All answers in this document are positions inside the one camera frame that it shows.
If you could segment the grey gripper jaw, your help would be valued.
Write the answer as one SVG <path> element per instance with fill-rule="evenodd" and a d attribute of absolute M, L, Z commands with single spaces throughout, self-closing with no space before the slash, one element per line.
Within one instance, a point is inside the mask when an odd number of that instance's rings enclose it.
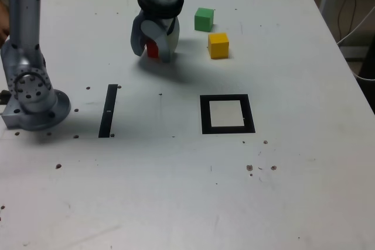
<path fill-rule="evenodd" d="M 179 20 L 145 20 L 141 30 L 146 36 L 146 53 L 149 58 L 170 63 L 179 39 Z"/>
<path fill-rule="evenodd" d="M 141 30 L 141 24 L 144 20 L 144 15 L 137 15 L 132 24 L 131 47 L 137 56 L 142 56 L 146 45 L 146 37 Z"/>

